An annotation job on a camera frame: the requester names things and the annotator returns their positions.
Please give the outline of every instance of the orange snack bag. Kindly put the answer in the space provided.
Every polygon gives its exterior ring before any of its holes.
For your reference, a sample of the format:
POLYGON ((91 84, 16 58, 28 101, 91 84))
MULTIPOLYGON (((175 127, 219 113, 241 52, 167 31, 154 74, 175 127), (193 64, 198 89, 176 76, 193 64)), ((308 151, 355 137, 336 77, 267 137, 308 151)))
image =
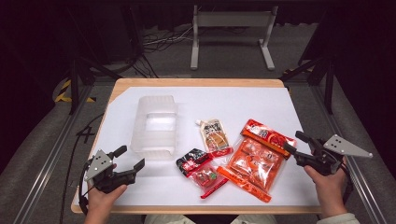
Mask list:
POLYGON ((283 148, 285 142, 289 145, 295 147, 296 140, 289 138, 281 133, 278 133, 271 129, 270 127, 259 123, 254 119, 250 119, 245 124, 241 134, 255 139, 256 141, 272 148, 273 150, 279 152, 287 160, 290 157, 290 153, 283 148))
POLYGON ((228 164, 218 167, 217 171, 261 201, 269 203, 269 190, 284 160, 281 154, 266 145, 243 137, 228 164))

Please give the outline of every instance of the small snack packet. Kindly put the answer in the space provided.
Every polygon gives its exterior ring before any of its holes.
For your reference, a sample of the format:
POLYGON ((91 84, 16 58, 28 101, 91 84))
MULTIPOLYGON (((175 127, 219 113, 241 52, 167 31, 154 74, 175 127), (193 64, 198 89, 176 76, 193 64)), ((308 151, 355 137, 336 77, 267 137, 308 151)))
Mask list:
POLYGON ((239 147, 226 166, 217 171, 240 188, 269 203, 272 187, 282 167, 283 156, 250 137, 241 137, 239 147))
POLYGON ((184 176, 191 179, 203 191, 202 199, 228 181, 227 178, 218 174, 216 164, 210 154, 197 148, 178 159, 176 165, 184 176))
POLYGON ((256 141, 270 147, 271 149, 279 152, 287 160, 290 157, 290 153, 283 148, 285 142, 295 147, 296 140, 289 138, 281 133, 272 130, 270 127, 259 123, 254 119, 249 119, 245 124, 241 134, 255 139, 256 141))
POLYGON ((200 126, 206 152, 213 157, 222 157, 233 153, 233 147, 228 143, 224 128, 218 119, 196 120, 200 126))

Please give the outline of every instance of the clear plastic container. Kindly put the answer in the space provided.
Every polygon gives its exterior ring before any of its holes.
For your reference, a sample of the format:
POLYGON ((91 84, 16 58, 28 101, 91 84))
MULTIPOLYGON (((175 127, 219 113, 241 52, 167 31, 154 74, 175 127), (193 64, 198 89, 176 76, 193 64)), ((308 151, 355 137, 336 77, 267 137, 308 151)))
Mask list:
POLYGON ((171 95, 139 99, 131 149, 149 161, 169 161, 176 149, 177 106, 171 95))

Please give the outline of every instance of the white tabletop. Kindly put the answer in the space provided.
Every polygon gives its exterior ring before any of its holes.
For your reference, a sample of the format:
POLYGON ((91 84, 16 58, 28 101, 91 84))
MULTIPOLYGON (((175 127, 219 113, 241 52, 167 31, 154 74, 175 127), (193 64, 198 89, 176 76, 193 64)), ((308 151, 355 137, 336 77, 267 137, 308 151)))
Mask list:
MULTIPOLYGON (((146 161, 137 174, 136 182, 128 186, 115 202, 119 213, 174 214, 242 214, 242 213, 318 213, 320 211, 315 185, 304 169, 290 157, 278 174, 264 203, 226 183, 206 199, 201 190, 177 168, 176 159, 193 148, 205 150, 197 119, 219 119, 230 143, 234 143, 248 119, 255 119, 279 133, 295 138, 302 126, 286 88, 260 87, 131 87, 115 98, 106 110, 92 155, 105 153, 122 145, 127 152, 114 159, 117 172, 130 170, 140 157, 130 149, 134 116, 138 100, 147 95, 173 95, 177 104, 177 149, 171 161, 146 161)), ((306 143, 297 140, 297 148, 310 153, 306 143)), ((72 203, 78 211, 78 197, 72 203)))

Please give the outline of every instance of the aluminum rail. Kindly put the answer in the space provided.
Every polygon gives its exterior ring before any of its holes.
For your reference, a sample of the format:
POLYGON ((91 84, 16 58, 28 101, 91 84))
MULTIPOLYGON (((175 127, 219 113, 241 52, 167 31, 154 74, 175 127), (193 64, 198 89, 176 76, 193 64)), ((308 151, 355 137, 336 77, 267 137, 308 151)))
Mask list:
POLYGON ((23 206, 21 207, 20 212, 15 217, 15 220, 13 222, 14 224, 28 223, 30 216, 35 210, 35 206, 37 205, 38 200, 40 199, 40 196, 44 191, 44 188, 46 187, 48 181, 50 180, 50 176, 55 168, 55 165, 58 162, 64 150, 66 139, 70 134, 70 131, 74 123, 76 122, 79 113, 81 112, 81 108, 85 104, 85 99, 89 97, 91 89, 92 86, 84 86, 82 88, 81 95, 79 98, 80 103, 76 108, 75 112, 73 113, 73 115, 67 118, 66 123, 64 124, 64 127, 62 128, 61 133, 59 134, 55 142, 55 145, 53 146, 49 156, 47 157, 46 162, 43 165, 43 168, 38 174, 35 183, 33 184, 28 196, 26 197, 23 206))
MULTIPOLYGON (((316 101, 320 105, 320 109, 322 113, 325 115, 332 131, 341 137, 343 137, 340 128, 337 125, 336 120, 333 116, 329 115, 327 112, 326 106, 324 105, 323 93, 318 86, 310 87, 311 91, 313 92, 316 101)), ((370 191, 370 188, 367 184, 364 175, 361 172, 358 164, 356 163, 353 157, 346 157, 347 166, 349 167, 350 175, 352 181, 355 185, 356 190, 358 191, 359 195, 361 196, 361 200, 366 207, 366 211, 370 216, 371 220, 374 224, 387 224, 388 222, 385 220, 384 215, 382 214, 381 210, 379 209, 378 203, 375 201, 373 193, 370 191)))

